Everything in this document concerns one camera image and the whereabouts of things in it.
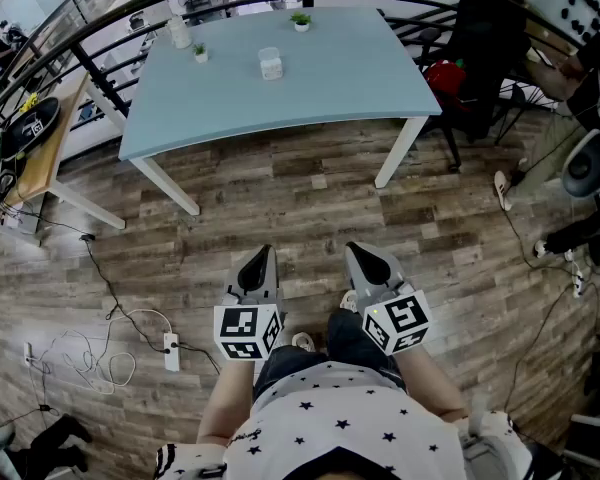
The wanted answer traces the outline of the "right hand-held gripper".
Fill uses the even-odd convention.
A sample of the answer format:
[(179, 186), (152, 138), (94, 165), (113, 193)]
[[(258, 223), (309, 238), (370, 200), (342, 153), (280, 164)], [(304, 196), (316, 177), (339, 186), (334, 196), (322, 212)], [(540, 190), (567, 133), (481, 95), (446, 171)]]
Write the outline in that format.
[(386, 356), (419, 345), (432, 321), (422, 290), (406, 279), (404, 269), (387, 250), (347, 242), (345, 266), (362, 316), (362, 331)]

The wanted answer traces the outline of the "gray round device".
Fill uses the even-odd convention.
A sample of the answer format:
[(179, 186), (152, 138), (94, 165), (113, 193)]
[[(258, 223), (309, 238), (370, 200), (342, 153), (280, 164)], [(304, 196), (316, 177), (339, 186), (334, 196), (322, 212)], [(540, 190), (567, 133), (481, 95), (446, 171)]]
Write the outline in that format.
[(565, 191), (575, 198), (600, 191), (600, 130), (592, 130), (573, 148), (564, 163), (561, 180)]

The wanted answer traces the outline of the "person's left forearm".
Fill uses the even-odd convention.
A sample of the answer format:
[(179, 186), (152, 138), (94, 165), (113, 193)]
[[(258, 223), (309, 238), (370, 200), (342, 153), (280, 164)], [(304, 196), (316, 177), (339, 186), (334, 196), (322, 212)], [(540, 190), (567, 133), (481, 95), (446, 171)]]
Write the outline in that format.
[(221, 369), (198, 428), (197, 444), (226, 447), (249, 419), (253, 405), (255, 363), (228, 361)]

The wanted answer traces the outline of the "wooden side table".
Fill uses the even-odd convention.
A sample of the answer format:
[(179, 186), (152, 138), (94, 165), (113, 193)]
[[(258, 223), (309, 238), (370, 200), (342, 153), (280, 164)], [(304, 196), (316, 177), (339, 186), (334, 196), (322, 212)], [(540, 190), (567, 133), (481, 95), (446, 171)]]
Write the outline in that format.
[(6, 196), (5, 202), (10, 205), (25, 203), (36, 196), (51, 193), (116, 229), (124, 229), (126, 222), (123, 219), (89, 201), (57, 180), (64, 144), (85, 94), (93, 99), (96, 106), (104, 111), (105, 116), (119, 131), (124, 129), (125, 118), (99, 91), (88, 72), (81, 78), (62, 82), (53, 93), (60, 103), (56, 129), (27, 160), (22, 175)]

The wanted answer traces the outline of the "white table leg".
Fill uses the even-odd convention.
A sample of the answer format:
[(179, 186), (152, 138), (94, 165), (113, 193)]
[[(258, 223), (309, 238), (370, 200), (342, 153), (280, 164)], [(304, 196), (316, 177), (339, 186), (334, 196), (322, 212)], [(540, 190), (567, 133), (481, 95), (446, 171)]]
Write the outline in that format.
[(391, 180), (392, 176), (400, 166), (402, 160), (407, 155), (409, 149), (415, 142), (418, 134), (421, 132), (427, 121), (427, 117), (413, 117), (405, 121), (405, 124), (400, 131), (396, 141), (394, 142), (391, 151), (384, 161), (379, 173), (377, 174), (374, 184), (380, 189), (384, 188)]
[(131, 159), (131, 163), (189, 215), (200, 214), (197, 203), (152, 158)]

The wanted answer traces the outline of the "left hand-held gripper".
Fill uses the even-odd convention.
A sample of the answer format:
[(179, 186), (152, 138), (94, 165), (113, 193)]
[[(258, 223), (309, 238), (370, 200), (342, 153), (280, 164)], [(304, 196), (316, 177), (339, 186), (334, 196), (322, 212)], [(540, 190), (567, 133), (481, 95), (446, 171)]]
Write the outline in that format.
[(283, 330), (277, 254), (265, 244), (243, 255), (228, 271), (214, 307), (214, 341), (227, 360), (269, 358)]

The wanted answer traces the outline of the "black chair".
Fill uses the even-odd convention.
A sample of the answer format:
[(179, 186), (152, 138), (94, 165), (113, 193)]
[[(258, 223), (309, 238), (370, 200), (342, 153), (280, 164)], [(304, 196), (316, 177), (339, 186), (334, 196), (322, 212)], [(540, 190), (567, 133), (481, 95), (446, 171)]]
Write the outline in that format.
[(525, 29), (524, 10), (510, 0), (460, 0), (446, 45), (430, 53), (442, 31), (431, 27), (420, 32), (423, 76), (438, 60), (456, 62), (466, 71), (458, 96), (435, 97), (441, 113), (430, 117), (422, 128), (424, 134), (435, 129), (443, 132), (453, 158), (451, 172), (457, 173), (461, 166), (453, 132), (463, 132), (470, 142), (487, 136), (495, 122), (502, 83), (530, 47)]

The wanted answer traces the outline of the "person's right forearm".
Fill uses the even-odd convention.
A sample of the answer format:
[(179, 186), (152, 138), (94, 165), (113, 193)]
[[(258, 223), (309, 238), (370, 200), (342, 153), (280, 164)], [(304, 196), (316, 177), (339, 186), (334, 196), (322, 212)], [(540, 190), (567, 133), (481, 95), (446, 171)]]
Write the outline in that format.
[(460, 390), (422, 345), (398, 352), (394, 359), (409, 395), (429, 412), (450, 423), (469, 415)]

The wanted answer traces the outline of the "black round board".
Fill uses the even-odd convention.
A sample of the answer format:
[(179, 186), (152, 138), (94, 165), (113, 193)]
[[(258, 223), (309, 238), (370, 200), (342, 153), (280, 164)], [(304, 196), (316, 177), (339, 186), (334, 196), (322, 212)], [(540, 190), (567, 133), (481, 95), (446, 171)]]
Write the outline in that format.
[(15, 119), (1, 137), (1, 159), (10, 161), (28, 155), (44, 143), (56, 128), (61, 104), (47, 97)]

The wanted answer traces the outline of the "dark shorts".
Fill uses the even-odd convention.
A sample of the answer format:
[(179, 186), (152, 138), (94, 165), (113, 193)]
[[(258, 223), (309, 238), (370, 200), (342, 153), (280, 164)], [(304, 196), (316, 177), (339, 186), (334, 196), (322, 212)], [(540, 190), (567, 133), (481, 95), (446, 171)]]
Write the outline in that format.
[(264, 363), (253, 388), (253, 401), (259, 402), (283, 378), (325, 362), (340, 362), (367, 368), (387, 378), (391, 386), (406, 391), (396, 361), (385, 356), (362, 330), (358, 313), (339, 308), (327, 324), (327, 352), (312, 352), (295, 345), (277, 347)]

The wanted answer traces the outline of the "white printed bottle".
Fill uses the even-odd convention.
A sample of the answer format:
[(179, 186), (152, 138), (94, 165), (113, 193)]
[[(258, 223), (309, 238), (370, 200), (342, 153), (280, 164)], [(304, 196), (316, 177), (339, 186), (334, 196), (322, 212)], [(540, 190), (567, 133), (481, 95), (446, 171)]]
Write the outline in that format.
[(176, 49), (186, 49), (192, 45), (189, 28), (181, 16), (173, 16), (166, 24), (167, 35)]

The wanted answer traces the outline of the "red bag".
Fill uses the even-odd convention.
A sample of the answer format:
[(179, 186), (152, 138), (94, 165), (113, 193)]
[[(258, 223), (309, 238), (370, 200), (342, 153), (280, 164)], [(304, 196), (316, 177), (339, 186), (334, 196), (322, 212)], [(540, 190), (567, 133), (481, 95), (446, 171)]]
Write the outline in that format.
[(424, 78), (437, 99), (449, 100), (458, 96), (466, 71), (456, 62), (438, 60), (425, 70)]

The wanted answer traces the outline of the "white star print shirt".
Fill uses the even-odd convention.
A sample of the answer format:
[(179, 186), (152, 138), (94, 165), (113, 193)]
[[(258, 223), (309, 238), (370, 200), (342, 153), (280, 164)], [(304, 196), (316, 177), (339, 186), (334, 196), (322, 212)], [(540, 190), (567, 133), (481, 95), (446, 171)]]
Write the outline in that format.
[(325, 362), (255, 403), (226, 447), (169, 443), (154, 480), (530, 480), (532, 455), (503, 412), (443, 421), (367, 368)]

